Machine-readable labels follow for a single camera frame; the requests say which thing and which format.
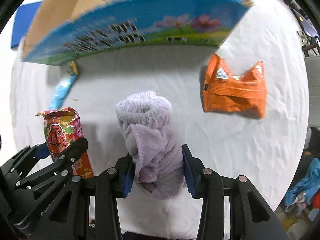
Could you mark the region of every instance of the rolled towel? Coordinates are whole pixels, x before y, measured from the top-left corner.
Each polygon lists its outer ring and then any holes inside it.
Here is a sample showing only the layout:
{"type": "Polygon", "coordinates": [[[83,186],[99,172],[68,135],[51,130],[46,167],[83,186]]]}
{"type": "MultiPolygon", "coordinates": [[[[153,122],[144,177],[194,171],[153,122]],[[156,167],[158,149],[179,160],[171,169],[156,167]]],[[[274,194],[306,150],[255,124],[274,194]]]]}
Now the rolled towel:
{"type": "Polygon", "coordinates": [[[150,198],[178,195],[185,182],[182,149],[170,127],[172,106],[154,91],[133,94],[116,104],[125,145],[135,163],[135,181],[150,198]]]}

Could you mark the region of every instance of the silver bolt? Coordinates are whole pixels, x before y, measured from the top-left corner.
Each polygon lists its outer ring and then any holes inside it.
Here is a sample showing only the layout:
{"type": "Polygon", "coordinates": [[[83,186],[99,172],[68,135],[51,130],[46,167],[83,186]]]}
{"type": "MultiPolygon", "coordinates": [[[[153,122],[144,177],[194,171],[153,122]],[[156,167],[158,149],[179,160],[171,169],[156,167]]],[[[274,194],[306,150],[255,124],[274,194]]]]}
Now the silver bolt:
{"type": "Polygon", "coordinates": [[[61,172],[61,176],[67,176],[68,175],[68,171],[64,170],[61,172]]]}
{"type": "Polygon", "coordinates": [[[109,173],[109,174],[115,174],[117,172],[117,169],[116,168],[109,168],[108,170],[107,170],[107,173],[109,173]]]}
{"type": "Polygon", "coordinates": [[[79,182],[81,180],[81,177],[79,175],[73,176],[72,181],[73,182],[79,182]]]}
{"type": "Polygon", "coordinates": [[[246,182],[247,180],[248,180],[248,178],[246,176],[244,176],[244,175],[239,176],[239,181],[246,182]]]}
{"type": "Polygon", "coordinates": [[[204,174],[206,174],[206,175],[210,175],[210,174],[212,173],[212,170],[209,169],[209,168],[204,168],[204,169],[202,170],[202,172],[203,172],[204,174]]]}

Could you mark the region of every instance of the white tablecloth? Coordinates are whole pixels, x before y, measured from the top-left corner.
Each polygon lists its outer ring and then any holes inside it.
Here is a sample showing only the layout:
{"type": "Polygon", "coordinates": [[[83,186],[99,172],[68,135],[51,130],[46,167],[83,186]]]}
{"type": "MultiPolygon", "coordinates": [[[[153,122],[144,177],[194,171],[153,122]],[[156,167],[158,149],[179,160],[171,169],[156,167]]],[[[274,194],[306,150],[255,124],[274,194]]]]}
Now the white tablecloth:
{"type": "MultiPolygon", "coordinates": [[[[114,105],[132,93],[154,90],[172,103],[172,128],[180,144],[222,176],[246,175],[275,209],[299,163],[308,123],[308,82],[296,31],[299,26],[281,0],[256,4],[218,50],[233,74],[258,60],[265,63],[268,87],[265,119],[204,113],[202,80],[213,47],[168,45],[127,48],[79,59],[80,77],[63,106],[80,114],[96,175],[126,155],[114,105]]],[[[17,148],[44,142],[43,119],[59,67],[22,63],[12,72],[11,110],[17,148]]],[[[118,200],[121,228],[146,235],[196,237],[201,200],[185,188],[171,200],[146,198],[135,185],[118,200]]],[[[225,238],[230,214],[226,199],[225,238]]]]}

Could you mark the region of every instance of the purple flower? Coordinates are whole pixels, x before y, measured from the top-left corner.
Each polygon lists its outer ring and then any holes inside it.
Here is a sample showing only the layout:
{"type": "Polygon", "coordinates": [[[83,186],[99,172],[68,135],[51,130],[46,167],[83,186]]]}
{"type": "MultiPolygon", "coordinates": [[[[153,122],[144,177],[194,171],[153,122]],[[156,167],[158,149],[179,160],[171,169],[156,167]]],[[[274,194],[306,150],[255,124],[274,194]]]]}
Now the purple flower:
{"type": "Polygon", "coordinates": [[[188,19],[189,19],[188,14],[183,14],[179,17],[164,16],[162,22],[154,22],[153,24],[154,26],[161,27],[161,28],[181,27],[183,25],[190,23],[188,19]]]}
{"type": "Polygon", "coordinates": [[[208,14],[194,17],[191,24],[191,28],[196,29],[196,33],[212,33],[219,26],[222,26],[222,23],[218,19],[210,20],[208,14]]]}

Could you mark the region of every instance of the purple towel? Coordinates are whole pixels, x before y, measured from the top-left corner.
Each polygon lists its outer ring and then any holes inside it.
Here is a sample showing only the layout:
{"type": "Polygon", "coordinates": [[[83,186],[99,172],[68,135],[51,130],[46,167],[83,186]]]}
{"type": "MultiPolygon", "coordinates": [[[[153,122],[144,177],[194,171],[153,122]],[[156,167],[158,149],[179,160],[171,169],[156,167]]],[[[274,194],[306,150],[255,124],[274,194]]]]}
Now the purple towel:
{"type": "Polygon", "coordinates": [[[121,133],[135,163],[135,181],[157,200],[177,196],[185,182],[182,150],[169,124],[171,112],[170,102],[154,91],[116,104],[121,133]]]}

